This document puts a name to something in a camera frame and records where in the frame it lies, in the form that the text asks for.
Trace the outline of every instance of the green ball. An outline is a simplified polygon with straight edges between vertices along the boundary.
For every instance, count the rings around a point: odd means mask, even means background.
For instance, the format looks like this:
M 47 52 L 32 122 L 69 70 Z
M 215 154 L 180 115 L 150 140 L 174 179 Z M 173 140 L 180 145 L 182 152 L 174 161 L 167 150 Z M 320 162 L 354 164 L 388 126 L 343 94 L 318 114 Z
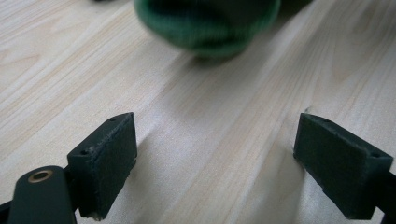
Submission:
M 245 26 L 232 26 L 210 8 L 165 5 L 155 0 L 134 0 L 138 18 L 172 45 L 200 57 L 229 57 L 244 50 L 255 34 L 276 19 L 280 0 L 274 0 L 262 16 Z

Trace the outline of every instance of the light wood surface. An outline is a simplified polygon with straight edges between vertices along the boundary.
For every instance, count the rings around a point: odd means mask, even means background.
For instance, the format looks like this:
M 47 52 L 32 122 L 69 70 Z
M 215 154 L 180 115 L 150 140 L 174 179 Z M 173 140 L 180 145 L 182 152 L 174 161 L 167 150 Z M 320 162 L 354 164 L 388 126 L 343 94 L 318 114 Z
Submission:
M 395 13 L 318 0 L 211 62 L 149 33 L 129 0 L 0 1 L 0 203 L 133 111 L 137 165 L 102 223 L 379 223 L 346 220 L 291 152 L 306 111 L 396 156 Z

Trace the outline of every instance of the green object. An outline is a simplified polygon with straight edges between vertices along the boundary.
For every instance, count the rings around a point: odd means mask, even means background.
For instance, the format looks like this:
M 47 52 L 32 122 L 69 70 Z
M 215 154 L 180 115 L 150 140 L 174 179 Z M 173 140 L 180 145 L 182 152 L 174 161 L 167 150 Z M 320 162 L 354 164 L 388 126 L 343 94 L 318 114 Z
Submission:
M 255 34 L 273 23 L 280 0 L 265 2 L 258 19 L 245 25 L 233 25 L 200 1 L 135 0 L 134 5 L 139 19 L 169 43 L 201 57 L 228 57 L 244 50 Z

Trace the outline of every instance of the screw hole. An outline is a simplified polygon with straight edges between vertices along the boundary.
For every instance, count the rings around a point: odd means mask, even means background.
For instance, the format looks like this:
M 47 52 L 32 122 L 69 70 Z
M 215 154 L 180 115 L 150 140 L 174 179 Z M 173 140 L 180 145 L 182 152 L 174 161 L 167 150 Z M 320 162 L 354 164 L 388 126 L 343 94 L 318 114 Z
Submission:
M 379 158 L 379 157 L 381 157 L 381 155 L 379 155 L 379 153 L 376 153 L 376 152 L 373 152 L 373 153 L 371 154 L 371 156 L 374 157 L 374 158 Z
M 51 170 L 39 171 L 35 174 L 30 175 L 28 181 L 30 183 L 38 183 L 50 178 L 51 176 L 52 176 Z

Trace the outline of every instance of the wood grain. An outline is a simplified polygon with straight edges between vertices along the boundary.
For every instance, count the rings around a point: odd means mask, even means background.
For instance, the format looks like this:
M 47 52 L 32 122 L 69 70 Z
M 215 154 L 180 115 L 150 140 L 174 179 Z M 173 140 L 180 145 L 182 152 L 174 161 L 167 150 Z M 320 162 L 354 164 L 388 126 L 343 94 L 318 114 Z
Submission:
M 291 152 L 309 112 L 396 156 L 395 12 L 317 0 L 216 62 L 147 32 L 131 1 L 1 1 L 0 202 L 133 111 L 137 165 L 103 223 L 354 223 Z

